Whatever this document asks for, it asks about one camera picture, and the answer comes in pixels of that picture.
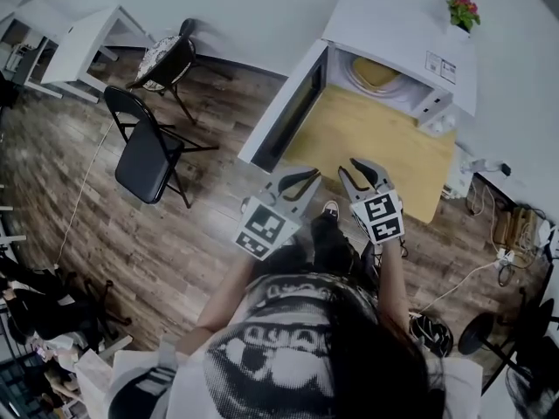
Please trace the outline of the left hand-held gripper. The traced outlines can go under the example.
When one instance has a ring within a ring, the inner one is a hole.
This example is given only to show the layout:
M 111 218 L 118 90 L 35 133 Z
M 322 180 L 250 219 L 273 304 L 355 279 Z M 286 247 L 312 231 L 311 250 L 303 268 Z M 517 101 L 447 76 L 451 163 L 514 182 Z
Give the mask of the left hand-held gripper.
M 321 186 L 321 173 L 307 166 L 287 167 L 274 173 L 274 181 L 277 189 L 269 183 L 247 199 L 234 234 L 234 244 L 260 261 L 285 245 L 300 229 L 302 215 Z M 307 182 L 294 197 L 278 191 L 303 181 Z

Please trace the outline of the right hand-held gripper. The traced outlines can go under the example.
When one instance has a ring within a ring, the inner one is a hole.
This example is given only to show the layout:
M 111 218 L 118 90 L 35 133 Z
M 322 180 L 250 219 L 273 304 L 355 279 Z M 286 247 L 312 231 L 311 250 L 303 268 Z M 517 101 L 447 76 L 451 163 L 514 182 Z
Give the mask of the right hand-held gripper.
M 375 191 L 390 188 L 390 178 L 382 166 L 361 158 L 349 160 Z M 402 203 L 394 189 L 372 196 L 371 187 L 358 187 L 344 167 L 338 168 L 338 176 L 349 200 L 357 201 L 350 209 L 372 244 L 382 244 L 404 234 Z

